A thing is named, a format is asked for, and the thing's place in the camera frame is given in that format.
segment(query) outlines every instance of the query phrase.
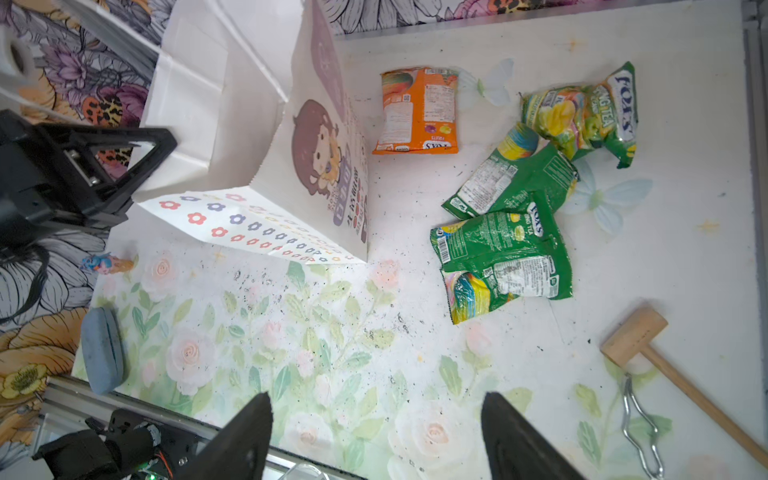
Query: wooden handle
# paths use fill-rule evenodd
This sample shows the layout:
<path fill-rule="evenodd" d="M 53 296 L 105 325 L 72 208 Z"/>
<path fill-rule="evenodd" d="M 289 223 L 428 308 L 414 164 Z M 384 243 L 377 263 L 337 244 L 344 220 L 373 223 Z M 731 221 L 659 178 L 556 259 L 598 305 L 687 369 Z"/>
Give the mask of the wooden handle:
<path fill-rule="evenodd" d="M 739 445 L 744 447 L 744 449 L 750 455 L 752 455 L 755 460 L 760 462 L 763 467 L 768 468 L 768 452 L 762 445 L 752 440 L 752 438 L 747 435 L 745 431 L 743 431 L 737 424 L 733 423 L 733 420 L 728 418 L 728 415 L 723 413 L 722 410 L 718 409 L 712 402 L 710 402 L 710 400 L 704 396 L 704 394 L 698 388 L 696 388 L 693 383 L 686 380 L 685 377 L 683 377 L 680 372 L 677 371 L 677 369 L 675 369 L 667 360 L 665 360 L 663 356 L 659 355 L 659 353 L 650 345 L 645 346 L 641 352 L 643 355 L 645 355 L 645 358 L 650 360 L 650 362 L 659 369 L 660 372 L 667 376 L 667 378 L 672 383 L 677 385 L 677 388 L 688 395 L 688 398 L 693 400 L 694 403 L 704 411 L 704 413 L 709 415 L 712 420 L 723 427 L 723 430 L 725 430 L 728 435 L 733 437 L 733 439 L 736 440 Z"/>

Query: red wire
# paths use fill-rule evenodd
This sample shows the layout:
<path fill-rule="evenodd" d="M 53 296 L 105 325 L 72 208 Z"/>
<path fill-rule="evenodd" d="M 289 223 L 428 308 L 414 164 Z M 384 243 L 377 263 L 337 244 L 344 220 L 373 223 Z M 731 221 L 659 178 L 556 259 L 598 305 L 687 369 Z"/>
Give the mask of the red wire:
<path fill-rule="evenodd" d="M 168 461 L 165 459 L 165 455 L 163 455 L 163 452 L 158 452 L 157 456 L 160 457 L 160 460 L 163 461 L 165 464 L 165 469 L 168 470 L 168 475 L 170 475 L 170 479 L 173 480 L 174 473 L 170 470 L 170 466 L 168 466 Z"/>

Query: candy bag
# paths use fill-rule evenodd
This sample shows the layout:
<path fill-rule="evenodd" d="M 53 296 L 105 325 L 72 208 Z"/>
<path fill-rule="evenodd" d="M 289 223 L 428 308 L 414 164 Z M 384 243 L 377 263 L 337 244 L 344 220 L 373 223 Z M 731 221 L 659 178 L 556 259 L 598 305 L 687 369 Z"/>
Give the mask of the candy bag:
<path fill-rule="evenodd" d="M 634 85 L 634 66 L 627 62 L 600 84 L 553 88 L 525 97 L 523 118 L 569 160 L 605 146 L 618 158 L 618 167 L 626 168 L 636 149 Z"/>
<path fill-rule="evenodd" d="M 518 123 L 442 207 L 461 219 L 514 211 L 530 202 L 529 192 L 539 190 L 556 211 L 575 186 L 571 162 L 553 143 Z"/>
<path fill-rule="evenodd" d="M 518 296 L 572 293 L 571 261 L 542 192 L 518 213 L 493 212 L 430 232 L 454 324 Z"/>
<path fill-rule="evenodd" d="M 382 74 L 384 131 L 375 155 L 456 154 L 458 72 L 415 67 Z"/>

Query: nutrition label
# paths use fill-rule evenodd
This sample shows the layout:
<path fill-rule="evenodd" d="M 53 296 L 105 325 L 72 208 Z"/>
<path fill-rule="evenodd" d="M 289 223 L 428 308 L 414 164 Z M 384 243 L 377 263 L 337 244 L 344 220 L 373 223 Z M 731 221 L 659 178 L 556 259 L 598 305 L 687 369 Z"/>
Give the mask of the nutrition label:
<path fill-rule="evenodd" d="M 384 107 L 384 131 L 379 144 L 407 144 L 411 141 L 413 103 L 398 101 Z"/>
<path fill-rule="evenodd" d="M 560 276 L 555 275 L 551 257 L 527 257 L 499 262 L 493 266 L 493 273 L 500 293 L 547 298 L 558 295 Z"/>
<path fill-rule="evenodd" d="M 485 214 L 512 182 L 518 168 L 507 161 L 488 158 L 458 191 L 458 197 L 478 214 Z"/>
<path fill-rule="evenodd" d="M 455 119 L 455 91 L 445 85 L 424 86 L 424 121 Z"/>

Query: small figurine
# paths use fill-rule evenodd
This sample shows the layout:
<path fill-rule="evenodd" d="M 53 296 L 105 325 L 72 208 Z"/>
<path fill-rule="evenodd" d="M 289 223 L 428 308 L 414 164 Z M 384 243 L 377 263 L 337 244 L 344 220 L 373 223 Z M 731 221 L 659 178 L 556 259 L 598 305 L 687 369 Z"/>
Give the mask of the small figurine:
<path fill-rule="evenodd" d="M 110 252 L 100 255 L 85 257 L 80 265 L 80 270 L 108 275 L 109 273 L 127 272 L 133 269 L 134 263 L 130 260 L 113 257 Z"/>

